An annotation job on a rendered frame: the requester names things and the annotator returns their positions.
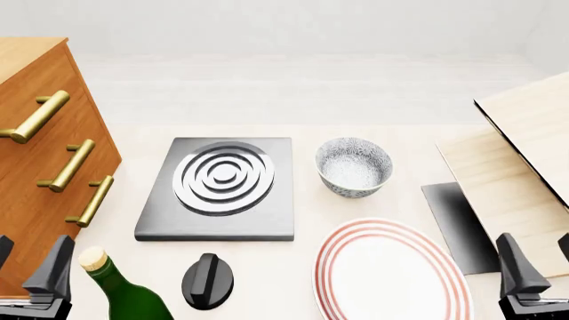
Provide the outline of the wooden cabinet drawer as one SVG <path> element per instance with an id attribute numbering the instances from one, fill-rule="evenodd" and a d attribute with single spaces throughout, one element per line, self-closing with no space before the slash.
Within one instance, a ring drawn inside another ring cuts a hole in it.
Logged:
<path id="1" fill-rule="evenodd" d="M 0 296 L 26 295 L 22 285 L 34 274 L 59 236 L 76 236 L 75 223 L 96 188 L 89 182 L 112 176 L 121 162 L 115 143 L 105 136 L 93 138 L 95 148 L 61 193 L 39 188 L 38 180 L 52 180 L 74 155 L 68 144 L 80 145 L 84 137 L 37 143 L 11 162 L 0 161 L 0 235 L 14 246 L 0 268 Z"/>
<path id="2" fill-rule="evenodd" d="M 65 111 L 73 106 L 76 97 L 82 95 L 76 71 L 61 45 L 0 84 L 0 129 L 17 128 L 40 107 L 36 97 L 50 96 L 59 90 L 67 92 L 70 100 L 28 143 L 19 144 L 10 138 L 0 138 L 0 161 L 11 162 L 22 157 L 65 116 Z"/>
<path id="3" fill-rule="evenodd" d="M 83 163 L 62 191 L 37 186 L 55 180 L 71 159 Z M 73 94 L 29 143 L 0 139 L 0 234 L 76 233 L 64 219 L 81 215 L 96 190 L 89 183 L 112 175 L 120 162 L 96 108 L 84 92 Z"/>

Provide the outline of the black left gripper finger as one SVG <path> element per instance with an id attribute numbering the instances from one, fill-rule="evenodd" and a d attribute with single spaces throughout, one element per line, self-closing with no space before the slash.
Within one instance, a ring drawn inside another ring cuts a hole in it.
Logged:
<path id="1" fill-rule="evenodd" d="M 22 285 L 32 300 L 71 300 L 70 262 L 75 241 L 59 236 L 43 263 Z"/>
<path id="2" fill-rule="evenodd" d="M 13 246 L 14 242 L 8 236 L 0 235 L 0 268 L 7 261 Z"/>

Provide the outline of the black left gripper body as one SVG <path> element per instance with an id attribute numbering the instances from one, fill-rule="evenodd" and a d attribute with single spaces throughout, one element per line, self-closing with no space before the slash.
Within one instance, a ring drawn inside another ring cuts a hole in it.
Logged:
<path id="1" fill-rule="evenodd" d="M 35 298 L 0 298 L 0 320 L 67 320 L 72 304 L 46 295 Z"/>

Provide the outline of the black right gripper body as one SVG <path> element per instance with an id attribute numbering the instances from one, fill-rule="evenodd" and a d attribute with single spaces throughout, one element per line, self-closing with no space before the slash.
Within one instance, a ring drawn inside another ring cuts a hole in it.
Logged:
<path id="1" fill-rule="evenodd" d="M 506 320 L 569 320 L 568 298 L 542 298 L 538 293 L 507 295 L 501 292 L 499 306 Z"/>

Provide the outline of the patterned blue-white bowl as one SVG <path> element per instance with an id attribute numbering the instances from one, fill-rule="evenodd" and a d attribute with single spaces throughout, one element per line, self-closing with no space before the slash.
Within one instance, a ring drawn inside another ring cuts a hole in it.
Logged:
<path id="1" fill-rule="evenodd" d="M 384 148 L 361 138 L 334 138 L 315 154 L 321 181 L 334 194 L 350 199 L 370 196 L 392 176 L 394 165 Z"/>

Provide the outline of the green glass bottle with cork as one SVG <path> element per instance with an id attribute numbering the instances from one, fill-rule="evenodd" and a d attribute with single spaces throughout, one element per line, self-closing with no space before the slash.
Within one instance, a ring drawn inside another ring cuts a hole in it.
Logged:
<path id="1" fill-rule="evenodd" d="M 129 282 L 102 247 L 83 250 L 78 261 L 106 295 L 109 320 L 174 320 L 162 298 Z"/>

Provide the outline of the white plate with red rings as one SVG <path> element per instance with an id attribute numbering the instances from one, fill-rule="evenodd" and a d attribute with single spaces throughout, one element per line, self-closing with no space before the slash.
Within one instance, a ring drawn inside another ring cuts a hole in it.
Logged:
<path id="1" fill-rule="evenodd" d="M 324 320 L 475 320 L 453 258 L 416 228 L 384 218 L 339 225 L 312 270 Z"/>

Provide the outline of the flat black stove plate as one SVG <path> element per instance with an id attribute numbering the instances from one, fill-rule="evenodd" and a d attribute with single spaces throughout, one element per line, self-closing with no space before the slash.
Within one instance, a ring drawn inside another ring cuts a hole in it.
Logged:
<path id="1" fill-rule="evenodd" d="M 134 236 L 139 242 L 291 242 L 291 138 L 174 138 Z"/>

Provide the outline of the round black stove knob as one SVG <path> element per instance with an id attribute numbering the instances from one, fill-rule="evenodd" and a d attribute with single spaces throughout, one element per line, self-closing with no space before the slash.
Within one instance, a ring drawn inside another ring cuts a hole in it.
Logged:
<path id="1" fill-rule="evenodd" d="M 186 271 L 181 291 L 184 300 L 197 310 L 221 306 L 231 295 L 235 278 L 232 268 L 214 253 L 204 253 Z"/>

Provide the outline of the wooden cabinet with drawers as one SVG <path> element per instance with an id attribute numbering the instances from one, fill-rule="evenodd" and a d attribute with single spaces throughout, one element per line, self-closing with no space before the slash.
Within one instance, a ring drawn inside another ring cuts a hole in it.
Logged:
<path id="1" fill-rule="evenodd" d="M 108 130 L 108 127 L 105 125 L 100 111 L 97 109 L 73 55 L 68 48 L 67 42 L 68 40 L 64 37 L 0 37 L 0 84 L 5 82 L 11 76 L 17 74 L 34 60 L 41 58 L 50 50 L 61 45 L 64 47 L 64 50 L 68 55 L 69 62 L 76 71 L 82 92 L 87 95 L 93 107 L 96 108 L 100 115 L 101 122 Z"/>

